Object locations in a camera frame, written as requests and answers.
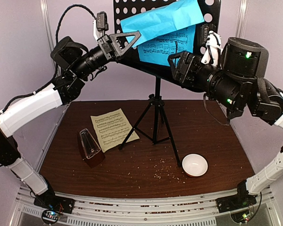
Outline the clear plastic metronome cover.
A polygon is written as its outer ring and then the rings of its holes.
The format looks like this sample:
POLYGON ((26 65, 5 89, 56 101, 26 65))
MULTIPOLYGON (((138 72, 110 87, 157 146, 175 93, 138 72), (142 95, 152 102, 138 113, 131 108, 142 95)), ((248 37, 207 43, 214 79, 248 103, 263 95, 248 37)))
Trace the clear plastic metronome cover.
POLYGON ((87 128, 79 132, 79 144, 82 147, 83 159, 90 159, 101 151, 101 148, 87 128))

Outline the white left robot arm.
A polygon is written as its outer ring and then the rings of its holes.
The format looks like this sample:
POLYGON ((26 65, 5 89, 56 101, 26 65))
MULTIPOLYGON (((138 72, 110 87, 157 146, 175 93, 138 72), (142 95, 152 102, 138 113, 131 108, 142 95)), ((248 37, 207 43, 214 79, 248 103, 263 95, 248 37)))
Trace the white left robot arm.
POLYGON ((59 201, 49 182, 28 163, 18 150, 13 134, 45 112, 66 105, 81 93, 88 76, 103 70, 107 63, 120 60, 140 38, 139 31, 103 35, 97 47, 88 50, 69 36, 61 39, 50 56, 63 71, 37 91, 11 100, 0 110, 0 165, 9 168, 32 189, 48 209, 59 201))

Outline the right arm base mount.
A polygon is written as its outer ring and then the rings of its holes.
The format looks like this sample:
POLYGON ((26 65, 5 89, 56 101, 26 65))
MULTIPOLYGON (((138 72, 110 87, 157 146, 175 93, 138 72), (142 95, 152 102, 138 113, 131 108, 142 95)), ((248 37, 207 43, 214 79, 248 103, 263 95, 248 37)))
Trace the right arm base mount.
POLYGON ((246 208, 257 203, 256 196, 235 194, 216 199, 219 213, 246 208))

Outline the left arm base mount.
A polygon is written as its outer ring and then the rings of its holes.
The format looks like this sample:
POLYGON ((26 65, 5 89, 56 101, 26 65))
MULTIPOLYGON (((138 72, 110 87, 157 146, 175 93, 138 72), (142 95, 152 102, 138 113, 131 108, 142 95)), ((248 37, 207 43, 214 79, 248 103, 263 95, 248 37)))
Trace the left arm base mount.
POLYGON ((33 204, 45 209, 54 210, 58 213, 71 214, 75 204, 75 200, 72 198, 66 198, 61 196, 55 196, 53 200, 42 201, 39 197, 34 199, 33 204))

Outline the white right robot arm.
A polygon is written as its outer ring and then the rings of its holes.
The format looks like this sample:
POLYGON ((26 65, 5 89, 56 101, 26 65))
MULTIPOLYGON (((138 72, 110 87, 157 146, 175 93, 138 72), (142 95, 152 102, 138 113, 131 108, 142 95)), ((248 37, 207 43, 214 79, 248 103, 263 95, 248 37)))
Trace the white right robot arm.
MULTIPOLYGON (((283 129, 283 91, 265 79, 269 53, 258 43, 230 37, 216 65, 203 63, 188 51, 168 57, 172 77, 184 87, 195 87, 226 107, 228 120, 240 117, 245 107, 252 116, 283 129)), ((256 196, 283 175, 283 146, 259 173, 240 182, 235 195, 217 203, 242 208, 255 204, 256 196)))

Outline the blue paper sheet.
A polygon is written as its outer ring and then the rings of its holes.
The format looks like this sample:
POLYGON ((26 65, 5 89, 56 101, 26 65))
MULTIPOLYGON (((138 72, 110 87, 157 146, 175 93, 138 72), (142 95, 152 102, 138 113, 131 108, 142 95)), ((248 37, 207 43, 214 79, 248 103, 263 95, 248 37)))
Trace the blue paper sheet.
POLYGON ((179 0, 120 21, 123 32, 139 31, 139 60, 169 66, 171 54, 193 52, 196 25, 204 22, 196 0, 179 0))

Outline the red wooden metronome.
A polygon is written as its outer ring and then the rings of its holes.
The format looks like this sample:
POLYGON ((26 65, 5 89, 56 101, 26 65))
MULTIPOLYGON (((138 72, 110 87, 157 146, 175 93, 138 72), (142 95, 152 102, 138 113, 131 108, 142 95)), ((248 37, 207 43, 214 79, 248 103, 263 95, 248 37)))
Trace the red wooden metronome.
POLYGON ((87 128, 78 132, 77 141, 81 158, 90 168, 103 162, 104 152, 87 128))

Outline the yellow sheet music paper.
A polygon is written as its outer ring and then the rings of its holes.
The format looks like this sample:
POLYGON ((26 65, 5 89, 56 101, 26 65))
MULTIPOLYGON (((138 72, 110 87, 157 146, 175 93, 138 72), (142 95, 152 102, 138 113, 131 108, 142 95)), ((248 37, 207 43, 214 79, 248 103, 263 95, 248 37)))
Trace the yellow sheet music paper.
POLYGON ((132 129, 121 108, 99 116, 91 116, 93 128, 102 151, 122 144, 132 129))

